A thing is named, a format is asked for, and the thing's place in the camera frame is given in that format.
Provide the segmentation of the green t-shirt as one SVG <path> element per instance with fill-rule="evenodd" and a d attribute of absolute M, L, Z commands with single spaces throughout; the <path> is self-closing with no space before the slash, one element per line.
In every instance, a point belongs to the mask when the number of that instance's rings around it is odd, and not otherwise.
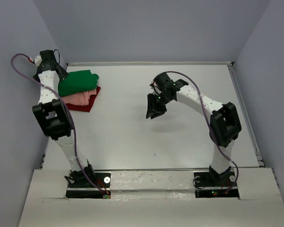
<path fill-rule="evenodd" d="M 90 70 L 69 72 L 68 77 L 58 85 L 59 96 L 69 96 L 97 88 L 99 75 Z"/>

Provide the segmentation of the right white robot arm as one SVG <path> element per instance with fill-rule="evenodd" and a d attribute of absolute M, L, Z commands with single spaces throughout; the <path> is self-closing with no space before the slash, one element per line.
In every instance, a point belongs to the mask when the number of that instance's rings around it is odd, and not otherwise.
<path fill-rule="evenodd" d="M 166 105 L 171 101 L 182 103 L 204 117 L 214 143 L 208 179 L 213 185 L 223 183 L 231 171 L 231 165 L 235 164 L 231 159 L 232 147 L 242 130 L 235 104 L 223 104 L 203 95 L 191 78 L 173 81 L 168 71 L 157 75 L 150 87 L 152 93 L 147 95 L 147 119 L 164 115 Z"/>

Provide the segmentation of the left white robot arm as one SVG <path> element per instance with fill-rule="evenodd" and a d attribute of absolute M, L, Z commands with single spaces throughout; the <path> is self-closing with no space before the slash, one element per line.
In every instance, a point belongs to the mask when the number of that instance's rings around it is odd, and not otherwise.
<path fill-rule="evenodd" d="M 95 187 L 95 171 L 79 151 L 72 116 L 57 92 L 59 82 L 68 73 L 57 62 L 53 50 L 41 51 L 33 63 L 37 66 L 34 79 L 41 85 L 38 104 L 32 111 L 45 136 L 60 147 L 70 163 L 71 171 L 65 179 L 72 185 Z"/>

